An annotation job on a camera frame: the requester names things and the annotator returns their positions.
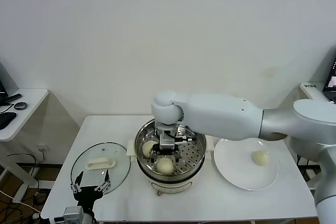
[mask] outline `white desk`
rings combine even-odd
[[[25,110],[15,110],[14,107],[7,112],[15,112],[16,117],[3,130],[0,130],[0,142],[7,142],[12,140],[16,134],[21,130],[23,125],[28,121],[31,115],[35,112],[38,106],[43,102],[48,95],[47,89],[9,89],[8,95],[20,93],[22,97],[10,103],[26,102],[28,107]],[[0,112],[7,107],[0,107]]]
[[[116,142],[127,148],[151,116],[88,116],[58,174],[41,213],[42,218],[62,216],[75,206],[70,171],[76,158],[99,142]],[[98,221],[237,221],[315,217],[313,196],[283,141],[270,143],[278,156],[279,177],[268,189],[246,191],[227,182],[206,160],[195,184],[187,191],[158,197],[132,162],[125,181],[96,201]]]
[[[10,103],[26,102],[28,107],[25,110],[15,110],[14,107],[9,109],[7,112],[15,112],[16,117],[9,123],[7,127],[0,130],[0,142],[8,142],[12,140],[16,134],[21,130],[23,125],[28,121],[31,115],[35,112],[38,106],[43,102],[45,97],[48,95],[48,90],[46,89],[9,89],[7,90],[8,95],[20,93],[22,97]],[[6,106],[0,108],[0,112],[6,110]],[[20,201],[28,186],[37,187],[37,180],[34,178],[38,169],[34,169],[34,173],[30,176],[29,173],[25,172],[21,167],[12,161],[11,158],[7,157],[6,153],[0,151],[0,165],[5,169],[0,175],[0,180],[6,175],[7,172],[11,172],[16,177],[21,179],[24,183],[21,185],[20,189],[17,191],[14,198],[16,201]],[[39,188],[49,188],[51,189],[52,182],[40,181]]]

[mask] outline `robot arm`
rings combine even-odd
[[[173,150],[176,128],[243,140],[293,139],[302,157],[320,163],[323,178],[316,189],[317,212],[322,224],[336,219],[336,106],[329,102],[298,100],[292,107],[262,110],[242,98],[215,94],[178,94],[164,91],[154,98],[152,113],[160,136],[160,149]]]
[[[164,91],[154,98],[152,113],[157,128],[171,132],[183,124],[194,132],[230,140],[259,137],[274,141],[290,135],[336,144],[336,106],[328,102],[298,100],[290,108],[263,110],[228,95]]]

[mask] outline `white plate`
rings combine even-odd
[[[265,150],[270,164],[259,166],[252,160],[252,153]],[[214,159],[219,172],[232,184],[245,190],[263,190],[278,177],[278,160],[265,143],[258,138],[242,141],[220,139],[216,144]]]

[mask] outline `power outlet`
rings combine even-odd
[[[38,149],[39,152],[49,152],[50,149],[46,144],[35,144],[35,147]]]

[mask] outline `stainless steel steamer basket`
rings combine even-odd
[[[187,131],[184,127],[180,126],[177,128],[177,133],[179,135],[185,135]],[[182,158],[179,159],[178,163],[175,163],[174,173],[171,175],[163,175],[156,171],[157,159],[154,161],[154,164],[152,164],[150,158],[146,158],[142,154],[142,145],[149,140],[159,142],[159,139],[155,135],[154,119],[150,120],[139,130],[134,143],[134,150],[140,168],[146,175],[154,180],[169,184],[180,183],[193,177],[204,163],[206,139],[204,135],[196,133],[195,141],[179,145]]]

